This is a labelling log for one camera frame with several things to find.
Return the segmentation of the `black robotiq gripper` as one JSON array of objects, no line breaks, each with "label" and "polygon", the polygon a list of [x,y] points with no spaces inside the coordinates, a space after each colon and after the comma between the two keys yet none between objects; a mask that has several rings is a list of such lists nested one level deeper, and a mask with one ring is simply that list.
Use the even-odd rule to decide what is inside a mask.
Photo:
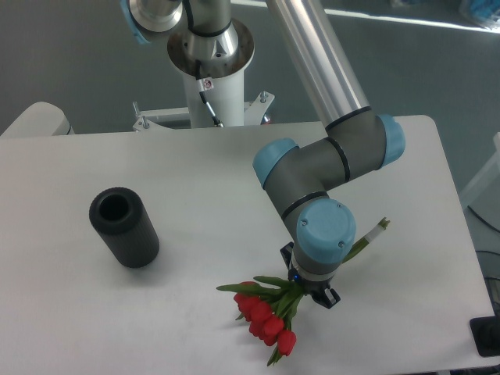
[{"label": "black robotiq gripper", "polygon": [[281,250],[280,254],[287,268],[287,278],[299,284],[306,295],[310,295],[312,299],[326,309],[333,308],[341,300],[340,295],[331,288],[331,280],[333,276],[329,276],[324,280],[319,279],[318,275],[307,276],[305,271],[299,269],[294,253],[294,243],[289,242]]}]

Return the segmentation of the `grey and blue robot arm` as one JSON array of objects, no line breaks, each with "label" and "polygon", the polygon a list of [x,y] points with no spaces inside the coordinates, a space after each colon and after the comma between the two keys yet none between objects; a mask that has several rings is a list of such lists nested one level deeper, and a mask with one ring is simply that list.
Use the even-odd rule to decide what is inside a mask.
[{"label": "grey and blue robot arm", "polygon": [[[405,135],[393,117],[371,109],[319,2],[268,1],[266,7],[326,135],[305,147],[273,141],[257,152],[253,168],[293,239],[281,252],[289,279],[330,308],[339,301],[330,282],[353,252],[355,220],[328,193],[400,158]],[[228,1],[123,1],[121,8],[137,41],[167,35],[193,128],[262,121],[271,98],[245,104],[243,74],[255,45]]]}]

